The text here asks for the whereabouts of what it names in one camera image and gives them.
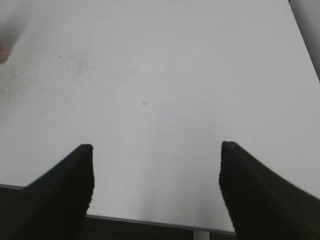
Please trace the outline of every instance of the white wall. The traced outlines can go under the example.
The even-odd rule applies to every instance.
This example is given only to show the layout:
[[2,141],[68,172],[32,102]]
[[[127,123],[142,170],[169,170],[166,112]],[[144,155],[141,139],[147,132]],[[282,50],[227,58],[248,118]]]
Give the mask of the white wall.
[[290,5],[320,79],[320,0],[291,0]]

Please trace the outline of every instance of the white table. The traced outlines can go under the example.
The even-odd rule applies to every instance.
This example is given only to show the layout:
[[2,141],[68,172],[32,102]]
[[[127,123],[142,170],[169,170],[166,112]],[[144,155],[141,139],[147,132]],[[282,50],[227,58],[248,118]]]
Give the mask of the white table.
[[88,213],[233,231],[221,143],[320,197],[320,85],[286,0],[42,0],[0,66],[0,183],[94,145]]

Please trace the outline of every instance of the stain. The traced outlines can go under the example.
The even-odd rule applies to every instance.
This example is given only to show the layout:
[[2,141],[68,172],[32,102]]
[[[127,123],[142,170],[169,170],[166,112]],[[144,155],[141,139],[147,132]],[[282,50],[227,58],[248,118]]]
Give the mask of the stain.
[[269,11],[269,10],[267,10],[267,9],[264,9],[263,11],[264,11],[266,14],[272,15],[272,12]]
[[133,69],[133,73],[132,73],[132,76],[133,76],[133,77],[137,74],[137,71],[138,71],[138,70],[139,70],[139,68],[137,68],[137,67]]

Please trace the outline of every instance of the table surface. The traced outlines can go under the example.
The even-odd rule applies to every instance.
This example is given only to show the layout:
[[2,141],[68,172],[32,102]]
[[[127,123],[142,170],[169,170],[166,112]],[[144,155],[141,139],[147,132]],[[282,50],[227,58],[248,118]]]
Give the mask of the table surface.
[[34,0],[0,66],[0,183],[90,143],[89,214],[233,231],[222,141],[320,197],[319,122],[286,0]]

